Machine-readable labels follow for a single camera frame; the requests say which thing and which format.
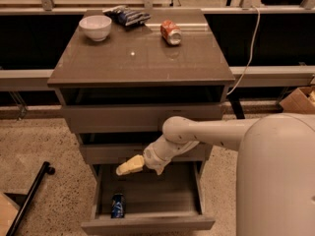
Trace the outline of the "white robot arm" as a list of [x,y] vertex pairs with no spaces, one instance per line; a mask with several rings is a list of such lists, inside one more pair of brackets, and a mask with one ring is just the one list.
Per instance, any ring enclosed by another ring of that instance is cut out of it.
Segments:
[[258,119],[168,118],[162,135],[116,169],[161,174],[197,144],[238,152],[236,236],[315,236],[315,116],[280,113]]

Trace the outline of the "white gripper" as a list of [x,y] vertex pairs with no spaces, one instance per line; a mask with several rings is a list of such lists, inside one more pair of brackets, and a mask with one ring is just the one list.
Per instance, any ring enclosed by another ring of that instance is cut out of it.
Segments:
[[116,168],[116,174],[122,176],[140,172],[143,170],[144,165],[146,165],[149,169],[153,169],[157,175],[160,175],[167,164],[167,160],[158,157],[153,146],[148,146],[144,149],[143,155],[137,154],[119,165]]

